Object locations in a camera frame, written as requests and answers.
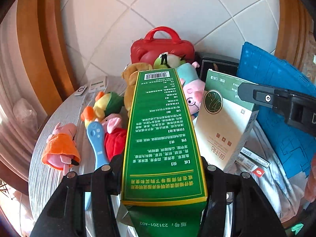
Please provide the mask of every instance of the clear plastic bag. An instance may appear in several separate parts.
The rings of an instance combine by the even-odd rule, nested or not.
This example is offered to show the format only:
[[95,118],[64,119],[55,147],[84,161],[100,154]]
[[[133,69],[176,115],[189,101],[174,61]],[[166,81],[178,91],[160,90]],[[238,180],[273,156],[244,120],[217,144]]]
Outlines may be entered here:
[[26,129],[34,136],[37,134],[37,113],[26,99],[21,98],[15,103],[13,114],[22,128]]

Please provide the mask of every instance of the red handle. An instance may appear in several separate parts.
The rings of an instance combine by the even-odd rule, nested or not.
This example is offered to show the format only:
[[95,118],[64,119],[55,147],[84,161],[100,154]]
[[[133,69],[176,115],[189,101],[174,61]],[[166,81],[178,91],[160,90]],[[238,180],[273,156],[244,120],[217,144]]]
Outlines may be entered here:
[[171,39],[172,39],[174,44],[181,43],[181,39],[180,39],[179,35],[176,33],[176,31],[174,31],[172,28],[169,28],[169,27],[156,27],[156,28],[152,29],[145,36],[144,42],[151,42],[151,41],[153,41],[154,40],[154,34],[157,31],[164,31],[164,32],[168,33],[171,36]]

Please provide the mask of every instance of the green plush toy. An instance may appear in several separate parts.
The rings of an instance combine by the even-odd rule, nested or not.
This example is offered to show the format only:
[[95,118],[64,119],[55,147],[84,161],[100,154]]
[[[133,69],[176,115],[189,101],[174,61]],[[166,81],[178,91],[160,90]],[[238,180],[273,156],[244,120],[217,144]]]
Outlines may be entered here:
[[175,69],[184,63],[184,57],[180,58],[179,56],[176,56],[174,54],[164,52],[160,54],[159,57],[155,60],[154,69]]

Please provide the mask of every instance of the black box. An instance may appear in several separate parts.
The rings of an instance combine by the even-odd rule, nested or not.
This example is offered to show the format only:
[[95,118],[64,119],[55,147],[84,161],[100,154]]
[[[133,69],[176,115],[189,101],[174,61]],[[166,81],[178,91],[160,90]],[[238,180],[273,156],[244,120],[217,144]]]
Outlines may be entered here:
[[214,64],[217,65],[219,72],[233,76],[236,76],[239,66],[238,59],[208,52],[195,52],[195,61],[200,64],[196,71],[199,78],[204,82],[206,81],[207,71],[209,69],[215,70]]

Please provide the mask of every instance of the round table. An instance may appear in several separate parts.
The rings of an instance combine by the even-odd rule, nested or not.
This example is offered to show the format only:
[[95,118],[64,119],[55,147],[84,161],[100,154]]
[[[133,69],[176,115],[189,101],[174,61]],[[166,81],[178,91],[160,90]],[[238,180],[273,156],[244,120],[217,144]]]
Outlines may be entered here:
[[[122,95],[125,89],[126,83],[120,77],[106,77],[105,92],[116,92],[117,94]],[[88,90],[86,90],[81,96],[74,96],[74,94],[72,94],[50,117],[39,136],[31,159],[28,182],[29,199],[34,220],[38,219],[43,208],[52,196],[53,192],[56,190],[63,177],[62,171],[53,169],[41,162],[41,155],[46,146],[46,139],[52,133],[58,122],[61,122],[62,125],[67,123],[74,123],[77,125],[75,141],[81,156],[81,163],[79,166],[72,167],[71,171],[75,171],[78,175],[91,173],[94,171],[95,156],[88,140],[84,123],[80,119],[80,114],[86,106],[93,106],[96,95],[96,92],[88,93]],[[117,213],[119,197],[112,196],[112,201],[114,211]],[[118,223],[118,227],[121,236],[126,236],[127,226]],[[86,211],[86,230],[87,236],[94,237],[91,206],[89,210]]]

